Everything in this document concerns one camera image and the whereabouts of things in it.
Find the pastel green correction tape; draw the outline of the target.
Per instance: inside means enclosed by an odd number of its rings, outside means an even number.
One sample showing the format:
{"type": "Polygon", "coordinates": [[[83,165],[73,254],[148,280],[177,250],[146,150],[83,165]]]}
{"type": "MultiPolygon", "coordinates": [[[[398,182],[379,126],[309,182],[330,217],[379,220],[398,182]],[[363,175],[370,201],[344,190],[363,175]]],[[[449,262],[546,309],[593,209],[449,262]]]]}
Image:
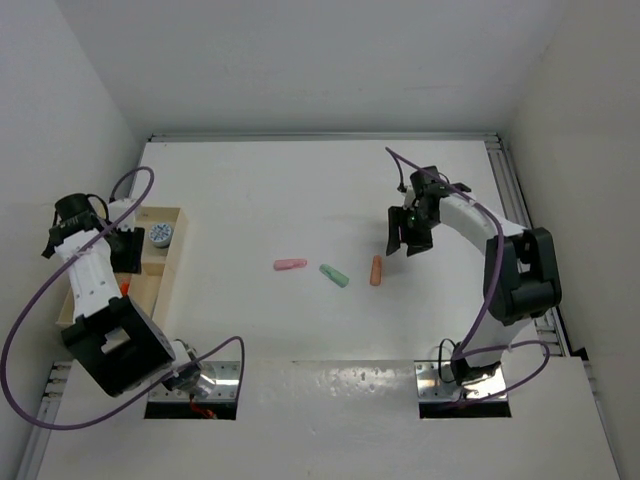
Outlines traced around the pastel green correction tape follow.
{"type": "Polygon", "coordinates": [[[319,271],[340,288],[345,288],[349,285],[350,279],[328,264],[321,264],[319,271]]]}

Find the pastel pink correction tape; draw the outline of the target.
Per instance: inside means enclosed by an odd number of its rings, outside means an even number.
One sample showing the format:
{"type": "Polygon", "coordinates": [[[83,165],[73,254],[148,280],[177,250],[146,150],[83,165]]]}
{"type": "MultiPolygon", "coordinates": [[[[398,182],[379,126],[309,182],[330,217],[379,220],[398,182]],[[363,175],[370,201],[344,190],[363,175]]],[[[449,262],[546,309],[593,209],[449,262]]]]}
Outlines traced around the pastel pink correction tape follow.
{"type": "Polygon", "coordinates": [[[273,263],[273,269],[275,271],[300,269],[300,268],[306,267],[307,264],[308,264],[308,261],[303,258],[277,259],[273,263]]]}

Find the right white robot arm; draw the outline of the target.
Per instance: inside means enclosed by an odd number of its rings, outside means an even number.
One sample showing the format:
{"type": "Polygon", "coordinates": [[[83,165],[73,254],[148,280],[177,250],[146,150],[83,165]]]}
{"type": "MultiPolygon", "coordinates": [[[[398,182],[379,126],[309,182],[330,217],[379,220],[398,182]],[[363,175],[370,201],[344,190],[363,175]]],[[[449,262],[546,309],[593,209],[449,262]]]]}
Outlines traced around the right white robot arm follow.
{"type": "Polygon", "coordinates": [[[441,225],[483,255],[483,303],[468,333],[455,344],[450,368],[458,385],[493,374],[525,326],[561,302],[551,232],[498,215],[478,203],[467,185],[447,182],[434,166],[400,176],[397,189],[403,202],[388,210],[388,255],[400,248],[407,256],[432,249],[433,231],[441,225]]]}

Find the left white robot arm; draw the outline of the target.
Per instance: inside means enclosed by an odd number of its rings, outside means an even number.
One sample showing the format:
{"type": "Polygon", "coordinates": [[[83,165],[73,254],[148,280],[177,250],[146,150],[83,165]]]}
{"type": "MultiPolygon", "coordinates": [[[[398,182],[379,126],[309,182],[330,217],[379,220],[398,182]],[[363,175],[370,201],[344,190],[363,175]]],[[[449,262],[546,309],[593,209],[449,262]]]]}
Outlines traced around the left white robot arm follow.
{"type": "Polygon", "coordinates": [[[164,333],[188,220],[178,207],[111,200],[96,209],[75,193],[54,206],[44,257],[72,264],[59,315],[64,346],[112,397],[160,376],[167,390],[193,391],[194,349],[164,333]]]}

